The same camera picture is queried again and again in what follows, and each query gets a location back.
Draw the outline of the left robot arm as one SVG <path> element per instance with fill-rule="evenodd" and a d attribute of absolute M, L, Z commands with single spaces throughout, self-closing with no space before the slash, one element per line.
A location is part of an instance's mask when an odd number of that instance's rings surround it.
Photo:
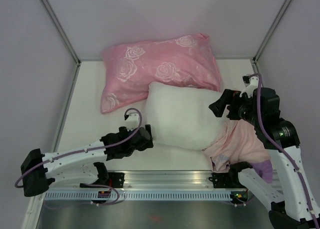
<path fill-rule="evenodd" d="M 101 139 L 65 152 L 41 153 L 33 149 L 20 166 L 22 188 L 25 197 L 43 194 L 60 187 L 99 188 L 117 186 L 110 179 L 106 161 L 130 157 L 135 151 L 152 148 L 152 130 L 149 124 L 132 131 L 125 126 L 117 133 L 109 133 Z"/>

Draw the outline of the white pillow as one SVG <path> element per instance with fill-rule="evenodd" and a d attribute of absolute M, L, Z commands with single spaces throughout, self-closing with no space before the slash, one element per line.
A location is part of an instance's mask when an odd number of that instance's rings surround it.
<path fill-rule="evenodd" d="M 226 117 L 216 117 L 209 106 L 222 93 L 160 82 L 149 85 L 144 119 L 157 144 L 201 151 L 221 133 Z"/>

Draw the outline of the purple Elsa pillowcase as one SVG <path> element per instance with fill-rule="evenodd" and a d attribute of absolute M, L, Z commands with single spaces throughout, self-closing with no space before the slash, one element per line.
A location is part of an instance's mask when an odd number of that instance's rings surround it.
<path fill-rule="evenodd" d="M 268 151 L 257 138 L 254 126 L 244 120 L 227 120 L 217 139 L 203 153 L 214 173 L 227 173 L 231 165 L 249 163 L 267 183 L 273 182 L 273 166 Z"/>

